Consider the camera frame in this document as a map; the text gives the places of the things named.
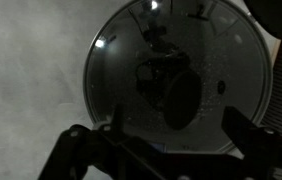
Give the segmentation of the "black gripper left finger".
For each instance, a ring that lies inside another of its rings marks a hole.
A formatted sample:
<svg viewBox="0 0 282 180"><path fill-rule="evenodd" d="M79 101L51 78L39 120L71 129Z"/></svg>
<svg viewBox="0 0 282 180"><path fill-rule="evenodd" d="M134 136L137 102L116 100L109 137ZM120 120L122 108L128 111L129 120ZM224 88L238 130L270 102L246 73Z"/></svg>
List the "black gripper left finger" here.
<svg viewBox="0 0 282 180"><path fill-rule="evenodd" d="M113 111L110 127L112 131L120 132L124 127L124 111L121 104L117 104Z"/></svg>

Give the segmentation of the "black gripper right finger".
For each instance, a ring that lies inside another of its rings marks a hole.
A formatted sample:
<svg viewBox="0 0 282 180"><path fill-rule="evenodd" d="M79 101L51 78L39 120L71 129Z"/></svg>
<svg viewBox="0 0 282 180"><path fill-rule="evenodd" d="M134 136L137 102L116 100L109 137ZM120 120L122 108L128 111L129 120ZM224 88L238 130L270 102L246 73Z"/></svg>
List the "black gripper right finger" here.
<svg viewBox="0 0 282 180"><path fill-rule="evenodd" d="M251 156L256 152L258 127L237 108L232 106L225 107L222 129L242 154Z"/></svg>

